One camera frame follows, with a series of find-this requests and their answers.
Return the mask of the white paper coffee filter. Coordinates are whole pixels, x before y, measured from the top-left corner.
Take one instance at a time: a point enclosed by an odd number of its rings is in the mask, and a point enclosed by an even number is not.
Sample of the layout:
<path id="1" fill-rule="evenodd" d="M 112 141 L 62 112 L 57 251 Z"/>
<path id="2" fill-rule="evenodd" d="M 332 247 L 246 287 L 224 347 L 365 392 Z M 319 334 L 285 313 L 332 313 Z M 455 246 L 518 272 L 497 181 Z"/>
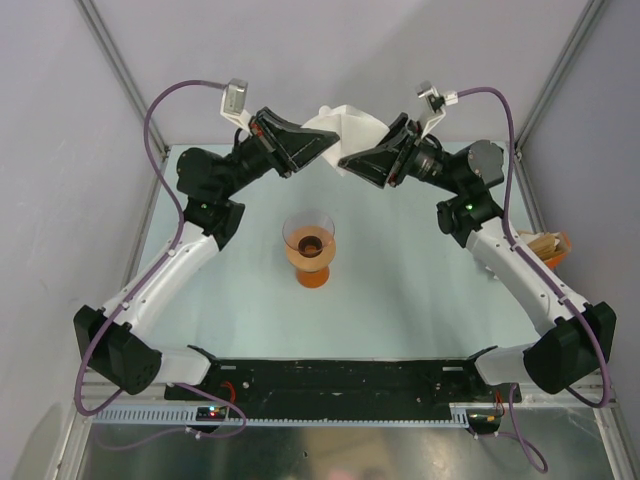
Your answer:
<path id="1" fill-rule="evenodd" d="M 302 127 L 339 136 L 339 141 L 323 152 L 322 158 L 341 176 L 346 175 L 338 166 L 342 158 L 376 147 L 390 131 L 381 120 L 351 105 L 335 108 L 324 105 Z"/>

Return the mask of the clear glass dripper cone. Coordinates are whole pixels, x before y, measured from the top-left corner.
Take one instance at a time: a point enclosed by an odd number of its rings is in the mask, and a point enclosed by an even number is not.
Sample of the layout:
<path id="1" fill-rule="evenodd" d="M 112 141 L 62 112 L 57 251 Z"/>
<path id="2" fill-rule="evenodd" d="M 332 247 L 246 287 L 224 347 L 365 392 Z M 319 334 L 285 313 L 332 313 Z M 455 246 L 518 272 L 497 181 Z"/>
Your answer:
<path id="1" fill-rule="evenodd" d="M 316 258 L 334 242 L 335 225 L 320 210 L 306 210 L 289 216 L 282 228 L 285 245 L 303 258 Z"/>

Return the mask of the orange glass carafe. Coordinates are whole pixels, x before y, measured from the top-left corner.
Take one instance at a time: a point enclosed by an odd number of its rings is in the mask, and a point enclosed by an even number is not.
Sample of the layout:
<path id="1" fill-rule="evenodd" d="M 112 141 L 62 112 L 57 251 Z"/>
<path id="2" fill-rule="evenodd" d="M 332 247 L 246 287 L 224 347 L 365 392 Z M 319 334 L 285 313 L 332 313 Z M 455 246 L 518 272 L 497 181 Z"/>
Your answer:
<path id="1" fill-rule="evenodd" d="M 297 269 L 296 279 L 305 288 L 315 289 L 323 286 L 329 279 L 330 268 L 324 267 L 320 270 L 309 272 Z"/>

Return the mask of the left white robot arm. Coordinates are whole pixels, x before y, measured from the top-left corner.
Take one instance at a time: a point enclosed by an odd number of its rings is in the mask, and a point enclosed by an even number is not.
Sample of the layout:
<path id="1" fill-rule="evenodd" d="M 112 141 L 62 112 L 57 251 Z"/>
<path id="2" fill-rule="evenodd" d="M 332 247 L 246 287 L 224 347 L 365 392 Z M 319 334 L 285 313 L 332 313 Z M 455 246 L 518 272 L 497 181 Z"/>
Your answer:
<path id="1" fill-rule="evenodd" d="M 225 156 L 198 147 L 180 155 L 176 188 L 187 201 L 178 207 L 176 237 L 114 298 L 99 309 L 83 306 L 73 319 L 88 366 L 122 392 L 136 395 L 153 383 L 186 383 L 201 399 L 220 391 L 222 376 L 203 350 L 146 339 L 174 295 L 236 234 L 245 206 L 233 196 L 271 170 L 290 177 L 340 140 L 325 121 L 297 125 L 268 108 L 248 127 Z"/>

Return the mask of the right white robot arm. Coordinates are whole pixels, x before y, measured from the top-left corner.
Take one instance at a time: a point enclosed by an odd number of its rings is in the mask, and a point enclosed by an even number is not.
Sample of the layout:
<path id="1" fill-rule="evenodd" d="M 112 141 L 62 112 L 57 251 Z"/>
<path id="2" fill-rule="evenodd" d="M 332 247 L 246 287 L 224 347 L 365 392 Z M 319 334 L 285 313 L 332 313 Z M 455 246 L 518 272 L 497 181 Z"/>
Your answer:
<path id="1" fill-rule="evenodd" d="M 396 187 L 411 177 L 452 193 L 437 205 L 440 230 L 487 267 L 518 301 L 532 322 L 536 342 L 478 353 L 462 376 L 464 393 L 486 400 L 498 384 L 533 382 L 549 394 L 571 389 L 600 371 L 610 389 L 606 365 L 616 315 L 604 302 L 592 304 L 566 286 L 517 237 L 506 207 L 491 188 L 504 180 L 503 150 L 488 140 L 451 154 L 416 122 L 401 114 L 391 126 L 357 119 L 341 136 L 341 169 L 379 187 Z"/>

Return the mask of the orange filter holder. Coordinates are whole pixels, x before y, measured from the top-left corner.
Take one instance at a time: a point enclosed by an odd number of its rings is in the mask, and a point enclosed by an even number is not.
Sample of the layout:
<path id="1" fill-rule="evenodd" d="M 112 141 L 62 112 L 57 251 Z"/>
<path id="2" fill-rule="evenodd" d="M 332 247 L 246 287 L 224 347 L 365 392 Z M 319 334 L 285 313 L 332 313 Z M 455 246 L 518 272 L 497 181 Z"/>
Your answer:
<path id="1" fill-rule="evenodd" d="M 550 269 L 557 268 L 572 251 L 571 241 L 565 232 L 556 232 L 553 236 L 557 240 L 555 250 L 549 259 L 544 260 L 545 265 Z"/>

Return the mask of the stack of paper filters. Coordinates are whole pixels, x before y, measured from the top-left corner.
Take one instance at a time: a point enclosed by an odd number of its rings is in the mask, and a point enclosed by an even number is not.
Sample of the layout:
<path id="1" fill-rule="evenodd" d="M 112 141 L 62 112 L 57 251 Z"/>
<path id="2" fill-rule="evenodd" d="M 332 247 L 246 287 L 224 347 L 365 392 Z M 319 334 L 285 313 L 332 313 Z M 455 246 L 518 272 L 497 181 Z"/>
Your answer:
<path id="1" fill-rule="evenodd" d="M 541 260 L 549 259 L 555 250 L 557 240 L 553 236 L 554 233 L 533 233 L 527 231 L 519 231 L 520 239 L 526 243 L 530 250 L 533 251 Z"/>

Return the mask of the right aluminium frame post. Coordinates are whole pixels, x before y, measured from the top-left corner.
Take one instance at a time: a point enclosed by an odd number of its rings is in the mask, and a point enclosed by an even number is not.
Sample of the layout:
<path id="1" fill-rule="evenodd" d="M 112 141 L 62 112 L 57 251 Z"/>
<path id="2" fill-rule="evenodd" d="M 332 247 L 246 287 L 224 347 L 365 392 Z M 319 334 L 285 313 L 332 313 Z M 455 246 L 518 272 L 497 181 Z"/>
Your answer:
<path id="1" fill-rule="evenodd" d="M 534 105 L 527 114 L 523 126 L 516 135 L 514 141 L 516 152 L 523 149 L 551 107 L 579 55 L 586 47 L 587 41 L 594 33 L 610 4 L 611 2 L 607 0 L 590 0 L 586 3 L 541 91 L 537 95 Z"/>

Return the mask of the aluminium frame post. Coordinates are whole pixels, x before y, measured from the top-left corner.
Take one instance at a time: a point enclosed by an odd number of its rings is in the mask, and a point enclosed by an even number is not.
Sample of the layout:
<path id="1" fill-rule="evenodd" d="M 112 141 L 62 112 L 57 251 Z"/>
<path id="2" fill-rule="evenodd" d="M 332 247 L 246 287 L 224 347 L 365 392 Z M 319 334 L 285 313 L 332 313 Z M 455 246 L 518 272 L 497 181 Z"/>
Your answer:
<path id="1" fill-rule="evenodd" d="M 111 68 L 125 98 L 130 103 L 137 118 L 143 123 L 146 118 L 148 104 L 144 100 L 120 48 L 114 41 L 105 20 L 99 12 L 96 2 L 92 0 L 75 0 L 74 3 Z"/>
<path id="2" fill-rule="evenodd" d="M 523 149 L 551 107 L 579 55 L 586 47 L 587 41 L 594 33 L 610 4 L 611 2 L 607 0 L 590 0 L 586 3 L 541 91 L 537 95 L 534 105 L 527 114 L 523 126 L 516 135 L 514 141 L 516 152 Z"/>

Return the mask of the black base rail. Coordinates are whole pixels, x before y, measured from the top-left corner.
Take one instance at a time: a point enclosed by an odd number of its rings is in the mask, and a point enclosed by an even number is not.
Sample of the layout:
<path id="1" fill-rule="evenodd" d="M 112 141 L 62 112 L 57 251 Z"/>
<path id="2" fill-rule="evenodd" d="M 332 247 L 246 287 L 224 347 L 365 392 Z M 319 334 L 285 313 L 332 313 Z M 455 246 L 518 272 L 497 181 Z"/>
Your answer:
<path id="1" fill-rule="evenodd" d="M 507 400 L 509 389 L 487 384 L 473 359 L 216 359 L 193 391 L 168 387 L 164 397 L 233 397 L 246 416 L 258 418 L 418 420 L 443 419 L 453 403 Z"/>

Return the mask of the left aluminium frame post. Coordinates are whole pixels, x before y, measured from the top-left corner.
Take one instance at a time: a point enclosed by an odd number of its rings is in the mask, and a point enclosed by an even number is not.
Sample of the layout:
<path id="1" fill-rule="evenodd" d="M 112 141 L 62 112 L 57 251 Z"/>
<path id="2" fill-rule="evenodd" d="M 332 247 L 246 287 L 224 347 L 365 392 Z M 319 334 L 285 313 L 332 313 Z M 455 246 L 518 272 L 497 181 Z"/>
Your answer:
<path id="1" fill-rule="evenodd" d="M 74 3 L 111 68 L 125 98 L 130 103 L 137 118 L 143 123 L 146 118 L 148 104 L 144 100 L 120 48 L 114 41 L 105 20 L 99 12 L 96 2 L 92 0 L 75 0 Z"/>

